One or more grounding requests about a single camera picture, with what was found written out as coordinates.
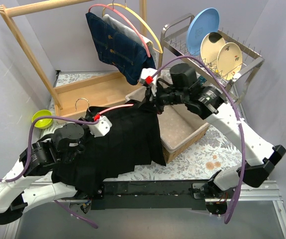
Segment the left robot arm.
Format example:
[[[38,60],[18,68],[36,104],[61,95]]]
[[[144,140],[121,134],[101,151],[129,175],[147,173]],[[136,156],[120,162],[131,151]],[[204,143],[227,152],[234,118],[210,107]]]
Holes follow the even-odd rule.
[[[89,186],[83,182],[74,186],[57,182],[39,189],[30,187],[48,172],[76,159],[84,149],[80,145],[84,134],[79,124],[68,123],[42,137],[20,155],[0,182],[0,225],[12,223],[42,204],[73,196],[84,199],[89,195]]]

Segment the blue denim skirt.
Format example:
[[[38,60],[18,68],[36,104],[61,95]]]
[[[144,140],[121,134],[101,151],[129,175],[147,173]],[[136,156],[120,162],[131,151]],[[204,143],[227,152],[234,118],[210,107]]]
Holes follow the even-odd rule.
[[[137,85],[142,69],[155,68],[145,48],[95,14],[86,14],[87,23],[101,62],[115,66],[131,85]]]

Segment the yellow hanger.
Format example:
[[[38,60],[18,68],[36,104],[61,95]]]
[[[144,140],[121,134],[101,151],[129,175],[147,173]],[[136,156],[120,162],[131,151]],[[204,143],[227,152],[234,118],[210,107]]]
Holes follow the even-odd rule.
[[[129,7],[127,7],[127,5],[122,5],[119,3],[109,3],[107,6],[118,6],[121,7],[125,10],[127,10],[129,13],[131,13],[132,15],[134,15],[141,23],[141,33],[143,34],[143,36],[146,36],[146,32],[148,31],[151,36],[154,38],[158,49],[155,49],[156,52],[163,54],[163,49],[161,47],[160,41],[158,39],[158,37],[156,36],[156,34],[153,32],[153,30],[151,29],[151,27],[147,24],[146,20],[147,20],[147,1],[146,0],[140,0],[139,1],[139,11],[140,14],[137,14],[135,11],[133,11],[132,9],[130,9]]]

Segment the white skirt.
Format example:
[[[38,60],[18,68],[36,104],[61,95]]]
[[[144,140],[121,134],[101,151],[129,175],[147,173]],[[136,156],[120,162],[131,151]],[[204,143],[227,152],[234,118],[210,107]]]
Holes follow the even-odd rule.
[[[138,37],[136,32],[131,27],[124,25],[123,23],[112,18],[108,14],[105,14],[102,18],[107,24],[111,25],[115,30],[121,32],[122,34],[126,35],[127,37],[129,37],[130,39],[134,40],[135,42],[141,44],[141,46],[144,47],[142,40]],[[157,54],[156,54],[156,51],[154,50],[153,42],[145,36],[142,36],[142,39],[146,43],[146,45],[149,49],[150,55],[153,57],[154,61],[157,61]]]

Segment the pink hanger front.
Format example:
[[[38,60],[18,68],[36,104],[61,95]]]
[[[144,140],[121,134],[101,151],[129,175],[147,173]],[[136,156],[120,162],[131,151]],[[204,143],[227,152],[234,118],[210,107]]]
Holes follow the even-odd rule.
[[[141,42],[143,43],[144,48],[145,48],[146,53],[147,53],[147,56],[148,56],[148,57],[151,56],[151,55],[150,55],[150,52],[149,52],[149,49],[148,49],[148,47],[147,47],[147,44],[146,44],[146,42],[144,41],[142,35],[139,33],[139,31],[136,29],[136,27],[132,24],[132,22],[131,22],[128,18],[126,18],[122,13],[120,13],[119,11],[115,10],[115,9],[112,8],[112,7],[109,7],[109,6],[105,5],[105,4],[100,4],[100,3],[93,4],[92,6],[90,6],[89,12],[91,12],[91,9],[92,9],[93,7],[99,7],[99,6],[105,7],[105,8],[107,8],[107,9],[109,9],[109,10],[115,12],[115,13],[116,13],[117,15],[119,15],[120,17],[122,17],[122,18],[127,22],[127,24],[133,29],[133,31],[136,33],[136,35],[139,37],[139,39],[140,39]]]

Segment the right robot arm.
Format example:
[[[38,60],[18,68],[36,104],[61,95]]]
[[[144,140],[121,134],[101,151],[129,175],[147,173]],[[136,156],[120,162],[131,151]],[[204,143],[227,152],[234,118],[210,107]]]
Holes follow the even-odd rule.
[[[272,145],[236,116],[232,105],[217,88],[203,86],[196,71],[187,63],[170,68],[171,83],[157,77],[153,68],[144,68],[139,82],[146,87],[144,101],[162,113],[165,106],[183,104],[202,120],[217,128],[241,151],[245,162],[219,170],[198,191],[206,196],[222,197],[227,190],[245,183],[258,188],[286,153],[282,145]]]

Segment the black garment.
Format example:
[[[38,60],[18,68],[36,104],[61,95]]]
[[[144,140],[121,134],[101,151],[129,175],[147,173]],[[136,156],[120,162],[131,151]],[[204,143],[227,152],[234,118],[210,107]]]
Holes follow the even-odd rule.
[[[104,113],[112,126],[107,135],[88,134],[85,151],[71,163],[62,163],[51,175],[92,197],[106,178],[134,171],[137,165],[155,162],[165,166],[156,109],[149,103],[130,100],[127,107]]]

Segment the pink hanger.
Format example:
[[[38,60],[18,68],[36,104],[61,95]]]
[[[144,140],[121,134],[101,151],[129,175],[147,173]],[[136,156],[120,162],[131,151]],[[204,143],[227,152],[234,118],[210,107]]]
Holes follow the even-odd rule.
[[[78,98],[76,100],[76,102],[75,102],[75,111],[77,111],[77,104],[78,104],[78,101],[80,101],[80,100],[86,101],[87,104],[88,104],[88,108],[90,106],[90,102],[88,101],[88,99],[86,99],[86,98]],[[100,111],[100,112],[97,113],[97,115],[102,115],[102,114],[104,114],[106,112],[109,112],[111,110],[115,110],[115,109],[119,109],[119,108],[129,108],[129,107],[132,107],[132,106],[134,106],[134,104],[117,105],[117,106],[114,106],[114,107],[107,108],[107,109],[105,109],[103,111]]]
[[[142,35],[139,33],[139,31],[136,29],[136,27],[132,24],[132,22],[131,22],[128,18],[126,18],[122,13],[120,13],[119,11],[115,10],[115,9],[112,8],[112,7],[109,7],[109,6],[105,5],[105,4],[100,4],[100,3],[93,4],[92,6],[90,6],[89,12],[91,12],[91,9],[92,9],[93,7],[99,7],[99,6],[105,7],[105,8],[107,8],[107,9],[109,9],[109,10],[115,12],[115,13],[116,13],[117,15],[119,15],[120,17],[122,17],[122,18],[127,22],[127,24],[133,29],[133,31],[136,33],[136,35],[139,37],[139,39],[140,39],[141,42],[143,43],[144,48],[145,48],[146,53],[147,53],[147,56],[148,56],[148,57],[151,56],[151,55],[150,55],[150,52],[149,52],[149,49],[148,49],[148,47],[147,47],[147,44],[146,44],[146,42],[144,41]]]

